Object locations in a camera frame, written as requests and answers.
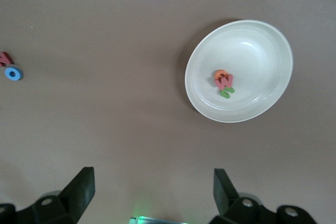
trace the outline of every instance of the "silver bolt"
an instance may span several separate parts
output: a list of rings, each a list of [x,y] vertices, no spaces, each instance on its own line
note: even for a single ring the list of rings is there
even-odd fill
[[[286,207],[285,212],[286,212],[286,214],[288,214],[292,217],[296,217],[297,215],[299,215],[298,212],[296,212],[296,210],[291,208],[291,207]]]
[[[243,205],[244,205],[245,207],[251,207],[251,206],[253,206],[253,203],[252,203],[252,201],[249,200],[249,199],[243,199]]]
[[[41,205],[42,205],[42,206],[45,206],[45,205],[50,204],[51,202],[52,202],[52,199],[45,199],[45,200],[43,200],[43,201],[41,202]]]

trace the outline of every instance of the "blue ring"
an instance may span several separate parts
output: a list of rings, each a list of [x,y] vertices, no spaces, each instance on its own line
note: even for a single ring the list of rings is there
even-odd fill
[[[5,76],[9,80],[18,81],[18,80],[22,79],[23,73],[19,68],[10,67],[10,68],[6,68]]]

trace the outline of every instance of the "white plate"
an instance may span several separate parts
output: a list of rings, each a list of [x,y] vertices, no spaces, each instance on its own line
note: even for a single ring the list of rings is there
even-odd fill
[[[234,76],[235,92],[226,99],[214,83],[214,72]],[[284,35],[256,20],[240,20],[207,35],[192,53],[185,88],[192,105],[215,121],[234,123],[268,110],[285,91],[293,69]]]

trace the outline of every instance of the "plate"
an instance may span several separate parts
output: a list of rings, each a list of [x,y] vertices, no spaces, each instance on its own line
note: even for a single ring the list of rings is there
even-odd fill
[[[221,69],[233,76],[234,93],[226,92],[229,98],[215,83],[214,74]],[[214,30],[198,44],[186,68],[185,88],[202,115],[219,122],[241,122],[279,100],[292,69],[290,45],[278,29],[257,20],[240,20]]]

